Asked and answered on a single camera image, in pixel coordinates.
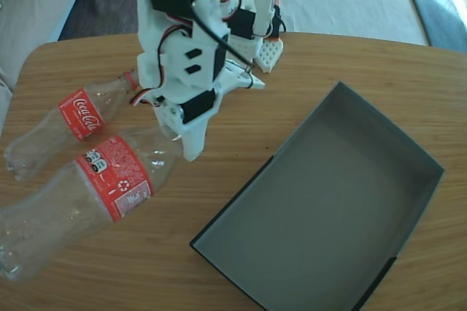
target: cardboard box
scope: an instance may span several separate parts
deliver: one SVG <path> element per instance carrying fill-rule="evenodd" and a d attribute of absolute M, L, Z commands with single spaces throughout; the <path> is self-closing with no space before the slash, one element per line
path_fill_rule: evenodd
<path fill-rule="evenodd" d="M 266 310 L 358 310 L 442 174 L 339 83 L 191 246 Z"/>

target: black cable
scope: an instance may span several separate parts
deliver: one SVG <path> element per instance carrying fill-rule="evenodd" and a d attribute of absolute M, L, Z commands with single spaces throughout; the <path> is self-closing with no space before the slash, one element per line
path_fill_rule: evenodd
<path fill-rule="evenodd" d="M 284 28 L 284 32 L 287 32 L 287 26 L 285 26 L 285 23 L 282 19 L 279 19 L 280 20 L 280 25 L 282 25 L 282 27 Z"/>
<path fill-rule="evenodd" d="M 196 14 L 196 11 L 193 9 L 193 3 L 191 0 L 187 0 L 188 8 L 190 9 L 190 13 L 193 16 L 193 19 L 199 25 L 200 28 L 203 29 L 213 40 L 215 40 L 219 46 L 227 50 L 228 52 L 232 53 L 232 55 L 240 60 L 246 66 L 252 67 L 252 64 L 240 53 L 238 53 L 232 46 L 230 46 L 226 41 L 216 35 L 203 21 L 201 18 Z"/>

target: bottle neck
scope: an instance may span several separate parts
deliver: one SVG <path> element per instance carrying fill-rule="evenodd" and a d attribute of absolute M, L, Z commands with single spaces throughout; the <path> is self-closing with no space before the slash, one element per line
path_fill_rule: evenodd
<path fill-rule="evenodd" d="M 126 93 L 130 93 L 138 89 L 139 79 L 138 73 L 135 69 L 129 72 L 124 72 L 123 75 L 119 77 L 119 81 L 123 88 L 125 88 Z"/>

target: coca-cola logo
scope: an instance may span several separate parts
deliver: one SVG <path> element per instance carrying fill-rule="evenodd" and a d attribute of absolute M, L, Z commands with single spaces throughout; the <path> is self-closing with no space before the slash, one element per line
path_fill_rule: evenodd
<path fill-rule="evenodd" d="M 73 102 L 73 106 L 78 111 L 82 122 L 86 125 L 89 131 L 92 131 L 101 125 L 99 118 L 92 115 L 88 109 L 88 101 L 86 99 L 77 99 Z"/>

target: recycling symbol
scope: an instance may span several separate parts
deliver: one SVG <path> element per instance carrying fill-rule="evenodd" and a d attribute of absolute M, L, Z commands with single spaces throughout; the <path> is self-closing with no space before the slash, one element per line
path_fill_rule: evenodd
<path fill-rule="evenodd" d="M 127 181 L 127 180 L 123 180 L 123 181 L 120 181 L 118 183 L 118 188 L 122 191 L 122 192 L 126 192 L 128 190 L 128 187 L 130 187 L 130 182 Z"/>

